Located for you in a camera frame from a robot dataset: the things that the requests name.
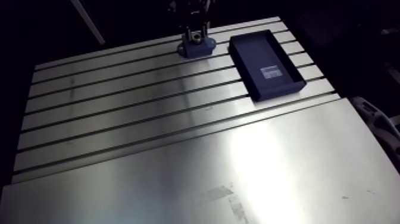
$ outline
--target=shiny metal surface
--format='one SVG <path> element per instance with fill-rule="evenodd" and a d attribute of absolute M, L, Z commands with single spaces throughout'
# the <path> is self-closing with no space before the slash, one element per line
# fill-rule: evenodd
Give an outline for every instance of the shiny metal surface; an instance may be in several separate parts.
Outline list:
<path fill-rule="evenodd" d="M 262 24 L 254 27 L 244 27 L 242 29 L 230 30 L 209 36 L 215 39 L 217 43 L 222 43 L 229 41 L 230 37 L 234 35 L 240 35 L 244 33 L 256 32 L 267 29 L 271 30 L 271 32 L 278 32 L 287 30 L 288 28 L 282 22 L 277 22 L 277 23 Z M 75 73 L 79 73 L 80 75 L 84 74 L 89 75 L 93 73 L 92 72 L 93 69 L 95 69 L 95 72 L 98 72 L 99 68 L 103 68 L 101 69 L 102 73 L 115 73 L 115 72 L 129 73 L 129 71 L 139 72 L 145 69 L 155 69 L 157 67 L 163 67 L 175 63 L 190 61 L 189 59 L 180 57 L 178 54 L 166 55 L 163 57 L 155 57 L 161 54 L 176 52 L 176 46 L 179 44 L 179 42 L 180 41 L 176 41 L 176 42 L 152 46 L 151 51 L 149 49 L 142 48 L 134 51 L 127 51 L 127 52 L 107 55 L 104 57 L 93 58 L 82 62 L 76 62 L 74 64 L 67 64 L 64 66 L 58 66 L 50 69 L 36 71 L 33 74 L 32 82 L 33 83 L 41 82 L 44 80 L 63 77 Z M 214 50 L 213 55 L 218 55 L 218 54 L 220 53 L 218 53 L 218 46 L 217 46 L 216 49 Z M 115 66 L 117 64 L 126 63 L 129 61 L 148 58 L 148 57 L 154 57 L 154 58 L 151 58 L 150 61 L 143 60 L 143 61 L 138 61 L 137 63 L 128 63 Z"/>
<path fill-rule="evenodd" d="M 242 82 L 218 86 L 204 91 L 178 95 L 124 110 L 112 111 L 60 125 L 45 127 L 39 130 L 23 133 L 20 136 L 20 148 L 31 147 L 63 138 L 82 135 L 97 130 L 108 129 L 127 123 L 158 117 L 173 112 L 184 111 L 205 104 L 219 102 L 225 99 L 245 97 L 247 90 Z"/>
<path fill-rule="evenodd" d="M 246 97 L 222 102 L 210 107 L 202 107 L 184 113 L 156 118 L 132 126 L 93 133 L 89 136 L 42 146 L 35 150 L 19 153 L 15 158 L 14 170 L 26 169 L 28 167 L 43 165 L 57 160 L 65 160 L 67 158 L 107 150 L 113 147 L 121 147 L 126 144 L 134 144 L 135 142 L 184 131 L 186 129 L 206 125 L 212 122 L 220 122 L 225 119 L 274 107 L 279 104 L 287 104 L 300 99 L 316 97 L 321 94 L 332 92 L 333 90 L 334 89 L 326 79 L 321 79 L 309 82 L 303 90 L 296 94 L 271 99 L 259 104 L 254 104 L 250 98 Z M 44 138 L 44 136 L 41 135 L 42 134 L 38 134 L 32 138 L 27 137 L 26 139 L 21 140 L 26 140 L 28 143 L 35 142 L 37 139 Z M 26 146 L 22 145 L 22 143 L 25 144 L 26 142 L 22 142 L 21 140 L 18 149 L 22 149 Z"/>
<path fill-rule="evenodd" d="M 262 20 L 249 21 L 246 23 L 239 23 L 239 24 L 233 24 L 233 25 L 228 25 L 228 26 L 215 27 L 215 28 L 209 29 L 208 33 L 213 34 L 213 33 L 223 32 L 226 30 L 240 29 L 240 28 L 246 27 L 246 26 L 256 26 L 259 24 L 271 23 L 271 22 L 276 22 L 276 21 L 280 21 L 280 18 L 279 17 L 271 17 L 271 18 L 265 18 Z M 55 67 L 55 66 L 59 66 L 62 64 L 68 64 L 68 63 L 73 63 L 76 61 L 87 60 L 90 58 L 100 57 L 100 56 L 104 56 L 104 55 L 108 55 L 108 54 L 115 54 L 115 53 L 122 52 L 122 51 L 130 51 L 130 50 L 133 50 L 136 48 L 143 48 L 145 46 L 151 46 L 151 45 L 160 44 L 160 43 L 164 43 L 164 42 L 176 41 L 176 40 L 179 40 L 180 38 L 181 38 L 180 35 L 168 36 L 166 38 L 159 38 L 159 39 L 154 39 L 151 41 L 144 41 L 144 42 L 140 42 L 140 43 L 134 43 L 131 45 L 125 45 L 125 46 L 119 46 L 116 48 L 106 49 L 103 51 L 96 51 L 96 52 L 91 52 L 88 54 L 73 56 L 73 57 L 69 57 L 69 58 L 63 58 L 60 60 L 50 61 L 48 63 L 39 64 L 39 65 L 35 66 L 35 70 L 42 70 L 42 69 L 45 69 L 48 67 Z"/>
<path fill-rule="evenodd" d="M 6 186 L 0 222 L 394 224 L 399 188 L 341 99 Z"/>
<path fill-rule="evenodd" d="M 18 173 L 14 175 L 12 178 L 12 182 L 17 183 L 17 182 L 27 181 L 42 176 L 48 176 L 54 173 L 75 169 L 78 167 L 88 166 L 102 161 L 119 158 L 125 155 L 130 155 L 133 153 L 150 150 L 156 147 L 161 147 L 163 145 L 172 144 L 185 139 L 192 139 L 204 135 L 209 135 L 211 133 L 220 132 L 222 130 L 227 130 L 233 127 L 242 126 L 248 123 L 260 121 L 263 119 L 282 115 L 296 110 L 301 110 L 307 107 L 312 107 L 315 105 L 327 103 L 337 99 L 340 99 L 338 94 L 327 94 L 327 95 L 320 95 L 314 98 L 303 99 L 289 104 L 284 104 L 279 107 L 272 107 L 266 110 L 258 110 L 256 111 L 256 113 L 244 114 L 243 116 L 238 116 L 235 119 L 225 120 L 224 122 L 221 123 L 213 123 L 207 126 L 201 126 L 196 129 L 188 130 L 182 133 L 160 137 L 152 141 L 146 141 L 144 143 L 126 146 L 123 148 L 119 148 L 117 150 L 110 150 L 97 154 L 91 154 L 90 156 L 87 157 L 77 157 L 74 160 L 65 160 L 59 163 L 52 164 L 51 166 L 35 167 L 35 169 L 29 170 L 28 172 Z"/>
<path fill-rule="evenodd" d="M 274 34 L 275 37 L 277 38 L 277 40 L 279 42 L 284 42 L 284 41 L 292 41 L 294 40 L 293 35 L 291 35 L 290 32 L 283 32 L 283 33 L 276 33 Z M 218 48 L 218 51 L 214 51 L 213 52 L 213 56 L 217 56 L 217 55 L 224 55 L 224 54 L 228 54 L 226 47 L 225 48 Z M 148 48 L 144 48 L 143 51 L 150 51 Z M 164 57 L 164 59 L 166 60 L 170 60 L 171 63 L 178 63 L 177 61 L 174 61 L 174 59 L 177 59 L 178 61 L 182 61 L 182 58 L 176 57 L 176 55 L 170 55 L 169 57 Z M 158 69 L 158 70 L 153 70 L 153 71 L 148 71 L 147 73 L 149 73 L 150 75 L 154 76 L 154 75 L 159 75 L 159 74 L 163 74 L 164 70 L 166 70 L 166 72 L 170 72 L 172 69 L 175 69 L 180 71 L 185 71 L 190 69 L 190 67 L 199 67 L 196 70 L 200 70 L 200 69 L 214 69 L 216 67 L 216 63 L 223 63 L 223 62 L 229 62 L 227 61 L 224 57 L 221 57 L 221 59 L 216 59 L 216 58 L 209 58 L 209 59 L 203 59 L 201 61 L 194 61 L 194 62 L 186 62 L 184 64 L 177 64 L 174 67 L 168 67 L 165 69 Z M 79 74 L 79 75 L 75 75 L 75 76 L 70 76 L 70 77 L 64 77 L 64 78 L 60 78 L 60 79 L 55 79 L 55 80 L 50 80 L 48 82 L 43 82 L 43 83 L 37 83 L 35 85 L 32 85 L 29 96 L 30 97 L 34 97 L 40 94 L 47 94 L 49 92 L 53 92 L 53 91 L 60 91 L 66 88 L 78 88 L 79 86 L 82 85 L 88 85 L 91 84 L 93 82 L 100 82 L 100 81 L 105 81 L 108 79 L 116 79 L 116 78 L 121 78 L 122 80 L 125 78 L 130 78 L 130 77 L 134 77 L 132 76 L 132 74 L 137 73 L 137 70 L 130 70 L 127 73 L 112 73 L 112 74 L 103 74 L 100 75 L 98 74 L 97 76 L 91 76 L 89 74 L 89 76 L 85 75 L 85 74 Z"/>
<path fill-rule="evenodd" d="M 300 93 L 254 103 L 234 68 L 227 41 L 231 35 L 267 28 L 308 84 Z M 279 18 L 219 27 L 212 35 L 220 44 L 211 57 L 180 58 L 172 53 L 180 38 L 169 37 L 56 61 L 57 66 L 38 70 L 45 81 L 31 86 L 13 182 L 339 98 Z"/>

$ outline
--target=scratch mark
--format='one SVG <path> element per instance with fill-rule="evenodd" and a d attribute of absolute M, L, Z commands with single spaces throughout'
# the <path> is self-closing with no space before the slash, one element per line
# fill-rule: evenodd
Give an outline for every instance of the scratch mark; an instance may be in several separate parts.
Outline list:
<path fill-rule="evenodd" d="M 235 215 L 235 217 L 237 218 L 238 221 L 245 221 L 245 224 L 248 224 L 249 221 L 247 219 L 246 213 L 243 209 L 243 205 L 240 202 L 240 199 L 237 196 L 231 196 L 229 197 L 229 204 L 230 204 L 230 208 L 233 211 L 233 214 Z"/>
<path fill-rule="evenodd" d="M 233 191 L 226 188 L 225 186 L 220 186 L 218 188 L 213 188 L 205 192 L 205 196 L 207 197 L 208 202 L 212 202 L 218 199 L 221 199 L 225 196 L 233 194 Z"/>

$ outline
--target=metal plate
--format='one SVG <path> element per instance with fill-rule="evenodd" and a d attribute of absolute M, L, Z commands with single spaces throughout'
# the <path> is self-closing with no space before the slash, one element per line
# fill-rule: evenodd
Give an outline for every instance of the metal plate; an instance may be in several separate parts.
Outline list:
<path fill-rule="evenodd" d="M 395 224 L 399 188 L 342 99 L 6 186 L 0 222 Z"/>
<path fill-rule="evenodd" d="M 326 79 L 309 82 L 306 87 L 296 94 L 291 94 L 260 104 L 254 104 L 250 98 L 236 99 L 233 101 L 222 102 L 210 107 L 202 107 L 184 113 L 173 114 L 167 117 L 153 119 L 148 122 L 138 123 L 133 126 L 121 127 L 100 133 L 93 133 L 77 139 L 54 143 L 34 150 L 17 154 L 15 159 L 15 170 L 26 169 L 33 166 L 51 163 L 57 160 L 65 160 L 95 151 L 107 150 L 114 147 L 122 147 L 135 142 L 147 141 L 157 136 L 172 134 L 186 129 L 194 128 L 212 122 L 220 122 L 235 116 L 241 116 L 256 110 L 274 107 L 279 104 L 315 97 L 318 95 L 332 92 L 334 89 Z M 33 136 L 25 140 L 37 141 L 43 139 L 43 134 L 38 134 L 39 138 Z"/>
<path fill-rule="evenodd" d="M 125 155 L 130 155 L 133 153 L 150 150 L 156 147 L 172 144 L 185 139 L 191 139 L 204 135 L 209 135 L 211 133 L 220 132 L 222 130 L 238 127 L 259 120 L 267 119 L 269 117 L 274 117 L 281 114 L 293 112 L 296 110 L 301 110 L 307 107 L 312 107 L 315 105 L 327 103 L 337 99 L 340 99 L 338 94 L 319 95 L 317 97 L 311 97 L 297 102 L 292 102 L 277 107 L 271 107 L 266 110 L 259 110 L 256 111 L 255 113 L 244 114 L 243 116 L 239 116 L 235 119 L 228 119 L 221 123 L 214 123 L 207 126 L 201 126 L 196 129 L 187 130 L 182 133 L 161 137 L 140 144 L 126 146 L 123 148 L 119 148 L 118 150 L 102 151 L 100 153 L 90 154 L 90 156 L 75 157 L 73 160 L 63 160 L 47 164 L 44 166 L 32 167 L 31 169 L 25 170 L 25 172 L 17 172 L 17 174 L 15 174 L 12 177 L 12 182 L 16 183 L 16 182 L 27 181 L 42 176 L 48 176 L 54 173 L 63 172 L 66 170 L 76 169 L 78 167 L 88 166 L 90 164 L 95 164 L 102 161 L 119 158 Z"/>
<path fill-rule="evenodd" d="M 309 83 L 253 103 L 230 58 L 232 35 L 271 29 Z M 180 37 L 56 61 L 38 69 L 23 120 L 13 181 L 26 181 L 230 129 L 338 99 L 279 20 L 213 29 L 210 57 L 187 60 Z"/>

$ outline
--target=black tray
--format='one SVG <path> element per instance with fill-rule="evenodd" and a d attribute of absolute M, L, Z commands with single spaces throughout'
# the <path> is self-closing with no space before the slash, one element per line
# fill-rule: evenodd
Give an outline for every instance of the black tray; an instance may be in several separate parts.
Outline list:
<path fill-rule="evenodd" d="M 254 101 L 292 94 L 306 84 L 269 30 L 232 36 L 229 52 Z"/>

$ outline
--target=label on box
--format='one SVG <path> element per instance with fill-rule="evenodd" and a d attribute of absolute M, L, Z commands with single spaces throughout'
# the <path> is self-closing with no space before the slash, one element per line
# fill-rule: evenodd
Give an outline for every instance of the label on box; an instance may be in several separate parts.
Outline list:
<path fill-rule="evenodd" d="M 265 79 L 272 79 L 282 76 L 282 72 L 279 70 L 278 66 L 264 67 L 260 68 L 260 70 Z"/>

